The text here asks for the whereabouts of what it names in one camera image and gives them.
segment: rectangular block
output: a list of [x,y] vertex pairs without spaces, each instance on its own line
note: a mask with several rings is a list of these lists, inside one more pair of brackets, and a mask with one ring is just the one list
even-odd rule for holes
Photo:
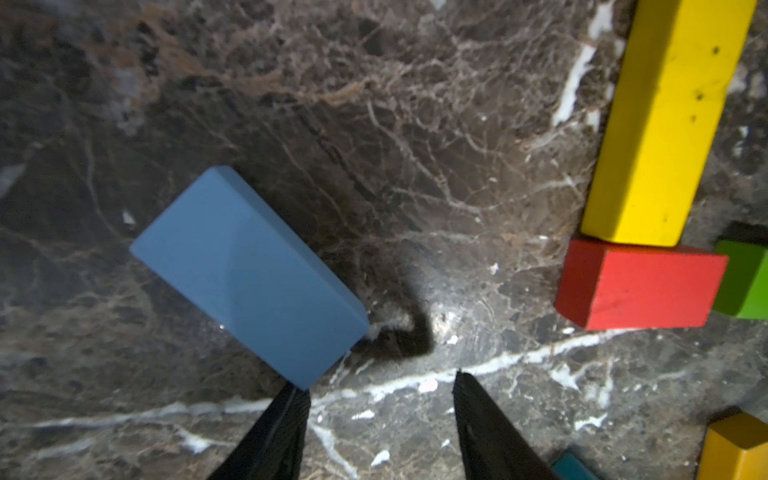
[[768,425],[739,413],[710,425],[697,480],[766,480]]
[[229,167],[206,170],[131,252],[301,389],[368,333],[361,302]]
[[756,0],[640,0],[581,232],[672,247]]
[[555,309],[587,330],[702,326],[728,257],[574,238]]
[[552,470],[562,480],[598,480],[576,456],[566,452],[553,464]]
[[715,251],[728,268],[712,308],[743,319],[768,319],[768,247],[722,240]]

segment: green block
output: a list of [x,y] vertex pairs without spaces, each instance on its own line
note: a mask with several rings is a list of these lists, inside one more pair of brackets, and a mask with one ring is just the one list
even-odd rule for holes
[[768,247],[721,240],[715,251],[728,256],[728,268],[712,308],[736,318],[768,320]]

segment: dark marble countertop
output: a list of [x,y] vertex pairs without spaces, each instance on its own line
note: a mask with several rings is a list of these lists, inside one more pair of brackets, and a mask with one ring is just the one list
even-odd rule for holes
[[[279,391],[127,251],[215,164],[369,308],[312,390],[307,480],[464,478],[458,368],[606,480],[693,478],[710,419],[768,420],[765,322],[586,333],[552,307],[632,2],[45,5],[0,3],[0,477],[206,478]],[[768,225],[767,19],[687,244]]]

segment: red block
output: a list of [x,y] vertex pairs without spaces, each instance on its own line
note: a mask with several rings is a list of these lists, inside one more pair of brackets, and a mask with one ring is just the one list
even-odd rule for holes
[[554,307],[587,330],[702,326],[728,257],[574,238]]

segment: yellow block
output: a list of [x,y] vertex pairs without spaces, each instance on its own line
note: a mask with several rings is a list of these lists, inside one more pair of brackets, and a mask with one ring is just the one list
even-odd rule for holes
[[640,0],[581,232],[680,240],[756,0]]
[[766,480],[768,425],[746,413],[710,425],[697,480]]

